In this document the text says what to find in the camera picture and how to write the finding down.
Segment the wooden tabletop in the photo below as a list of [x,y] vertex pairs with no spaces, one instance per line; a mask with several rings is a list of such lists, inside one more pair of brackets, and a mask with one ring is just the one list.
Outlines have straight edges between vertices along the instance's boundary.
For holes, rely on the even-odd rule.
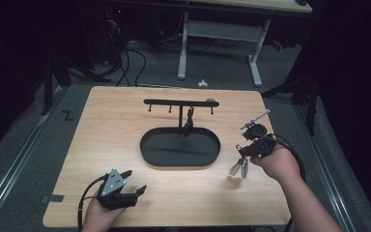
[[[177,127],[179,107],[149,106],[144,99],[205,101],[219,107],[196,108],[194,127],[214,132],[221,143],[214,163],[201,167],[158,167],[143,160],[140,140],[148,130]],[[229,176],[240,157],[236,145],[243,126],[266,111],[261,95],[254,91],[95,87],[81,115],[53,194],[62,202],[49,202],[43,218],[48,227],[77,226],[77,205],[83,191],[116,167],[132,170],[123,192],[147,185],[135,207],[128,208],[115,226],[226,226],[285,224],[290,214],[280,185],[262,168],[249,164],[246,179]],[[186,121],[186,110],[183,122]],[[268,116],[257,123],[269,132]],[[93,195],[100,184],[88,192]],[[89,200],[85,201],[84,213]]]
[[295,0],[189,0],[189,2],[220,4],[234,7],[247,7],[262,10],[291,13],[311,13],[309,4],[301,6]]

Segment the wire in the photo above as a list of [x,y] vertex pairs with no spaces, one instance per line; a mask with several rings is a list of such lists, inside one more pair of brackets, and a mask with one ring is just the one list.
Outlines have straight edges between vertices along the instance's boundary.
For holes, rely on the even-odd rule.
[[[118,56],[116,58],[116,62],[115,64],[113,65],[113,67],[108,70],[108,71],[105,71],[105,72],[102,72],[102,73],[99,73],[97,74],[98,76],[107,76],[107,75],[110,75],[114,72],[116,72],[117,70],[119,70],[122,66],[122,58],[120,56]],[[73,71],[70,71],[70,74],[72,76],[75,76],[75,77],[78,77],[78,78],[81,78],[81,79],[87,79],[87,78],[90,78],[89,76],[87,75],[84,75],[84,74],[79,74],[79,73],[76,73],[76,72],[73,72]]]
[[135,52],[139,55],[141,55],[143,57],[143,60],[144,60],[144,63],[143,63],[143,67],[141,68],[140,72],[138,73],[138,75],[136,76],[136,78],[134,79],[134,86],[135,87],[138,87],[137,86],[137,81],[138,81],[138,77],[140,76],[140,74],[144,71],[144,69],[146,68],[146,57],[141,54],[140,52],[136,51],[136,50],[130,50],[131,52]]
[[171,41],[171,40],[176,40],[177,38],[179,38],[178,33],[179,33],[179,31],[180,31],[180,27],[182,26],[183,19],[184,19],[184,13],[182,13],[182,14],[180,15],[179,25],[177,25],[177,29],[176,29],[176,31],[173,33],[173,35],[172,35],[170,38],[161,41],[162,43],[163,43],[163,42],[169,42],[169,41]]
[[227,43],[217,42],[217,40],[213,40],[212,43],[215,44],[215,45],[221,45],[221,46],[227,46],[227,47],[234,47],[234,46],[238,46],[238,45],[247,44],[247,42],[245,42],[245,41],[238,41],[238,42],[234,42],[232,44],[227,44]]
[[275,137],[278,137],[278,138],[284,140],[284,142],[285,142],[286,144],[288,144],[290,147],[292,147],[292,145],[291,145],[291,143],[288,141],[288,139],[282,137],[281,135],[276,134],[276,133],[270,133],[270,135],[273,135],[273,136],[275,136]]
[[204,38],[204,39],[202,39],[201,41],[208,41],[207,44],[206,44],[206,47],[204,47],[204,48],[202,48],[202,49],[193,49],[193,48],[191,48],[191,47],[187,44],[187,49],[192,50],[192,51],[199,51],[199,52],[201,52],[201,51],[205,51],[205,50],[209,49],[209,48],[212,46],[212,41],[213,41],[213,40],[211,40],[211,39],[209,39],[209,38]]
[[84,199],[87,200],[87,199],[92,199],[92,198],[96,198],[95,196],[86,196]]
[[125,49],[125,52],[126,52],[126,57],[128,58],[128,66],[126,67],[126,69],[124,69],[123,66],[122,66],[122,72],[123,72],[123,74],[120,77],[119,81],[117,82],[116,87],[120,85],[120,83],[122,82],[123,78],[128,82],[128,86],[131,86],[130,85],[130,82],[128,81],[128,77],[126,76],[126,73],[128,71],[128,68],[130,67],[130,59],[128,57],[128,50],[127,49]]
[[87,192],[89,191],[89,189],[94,185],[96,184],[97,182],[99,181],[105,181],[107,180],[107,177],[108,177],[108,173],[104,174],[104,176],[101,176],[99,178],[97,178],[94,182],[92,182],[87,188],[86,190],[83,192],[83,195],[82,197],[80,198],[80,202],[79,202],[79,206],[77,208],[77,226],[78,226],[78,231],[81,231],[82,228],[83,228],[83,201],[87,198],[91,198],[91,197],[86,197],[86,194]]
[[182,41],[179,40],[181,37],[182,36],[179,36],[177,38],[173,38],[170,41],[165,41],[164,43],[160,43],[160,45],[162,45],[164,47],[168,47],[168,48],[177,48],[177,47],[180,47],[182,45],[182,43],[183,43]]

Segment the hand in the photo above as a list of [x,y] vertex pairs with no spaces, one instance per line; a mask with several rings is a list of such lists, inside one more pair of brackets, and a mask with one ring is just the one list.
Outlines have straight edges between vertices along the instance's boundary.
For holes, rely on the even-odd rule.
[[126,208],[107,210],[102,207],[98,199],[93,198],[87,208],[82,231],[107,231],[125,210]]
[[275,144],[272,153],[263,158],[254,157],[250,161],[261,166],[265,173],[277,182],[300,177],[300,168],[291,152],[280,144]]

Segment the black cable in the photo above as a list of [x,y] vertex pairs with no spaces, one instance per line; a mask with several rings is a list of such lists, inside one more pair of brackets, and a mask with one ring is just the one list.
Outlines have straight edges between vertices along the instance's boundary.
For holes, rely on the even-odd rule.
[[123,78],[126,79],[126,81],[128,82],[128,86],[130,86],[130,83],[128,81],[128,77],[126,76],[126,72],[128,71],[128,68],[130,67],[130,59],[128,57],[128,50],[127,49],[125,49],[125,52],[126,52],[126,57],[128,58],[128,66],[126,67],[126,70],[122,66],[122,72],[123,72],[123,74],[119,78],[119,81],[117,82],[116,87],[120,85],[120,83],[122,82]]
[[278,138],[284,140],[284,142],[285,142],[288,146],[290,146],[291,148],[293,147],[293,146],[291,145],[291,143],[288,141],[288,139],[284,138],[283,136],[281,136],[281,135],[279,135],[279,134],[276,134],[276,133],[270,133],[270,135],[275,136],[275,137],[278,137]]
[[87,197],[86,198],[86,194],[87,192],[89,191],[89,189],[94,185],[96,184],[97,182],[99,181],[105,181],[107,180],[108,178],[108,175],[109,174],[105,174],[104,176],[101,176],[99,178],[97,178],[94,182],[92,182],[87,188],[86,190],[83,192],[83,195],[82,197],[80,198],[80,202],[79,202],[79,206],[77,208],[77,229],[78,231],[81,231],[82,228],[83,228],[83,201],[87,198],[90,198],[90,197]]
[[212,43],[215,44],[215,45],[220,45],[220,46],[234,47],[234,46],[237,46],[237,45],[244,45],[247,42],[245,42],[245,41],[238,41],[238,42],[234,42],[233,44],[227,44],[227,43],[216,42],[216,40],[213,40]]
[[[98,76],[107,76],[107,75],[110,75],[110,74],[116,72],[117,70],[119,70],[121,68],[121,66],[122,66],[122,58],[120,56],[118,56],[116,58],[116,62],[113,65],[113,67],[110,70],[108,70],[108,71],[99,73]],[[76,72],[73,72],[73,71],[71,71],[71,75],[73,75],[75,77],[78,77],[78,78],[82,78],[82,79],[89,78],[89,76],[87,76],[87,75],[82,75],[82,74],[79,74],[79,73],[76,73]]]
[[192,51],[198,51],[198,52],[205,51],[205,50],[209,49],[212,46],[212,40],[211,39],[208,39],[208,38],[206,40],[208,40],[208,42],[206,44],[206,47],[204,47],[202,49],[193,49],[188,44],[187,44],[187,49],[192,50]]
[[137,74],[136,78],[134,79],[134,86],[138,87],[137,86],[138,77],[144,71],[144,68],[146,68],[146,57],[143,54],[141,54],[140,52],[136,51],[136,50],[130,50],[130,51],[141,55],[143,57],[143,60],[144,60],[143,67],[141,68],[140,72]]
[[164,47],[168,47],[168,48],[177,48],[177,47],[180,47],[182,46],[182,40],[180,40],[182,37],[178,37],[178,38],[173,38],[171,40],[168,40],[168,41],[164,41],[164,42],[160,42],[160,45],[164,46]]

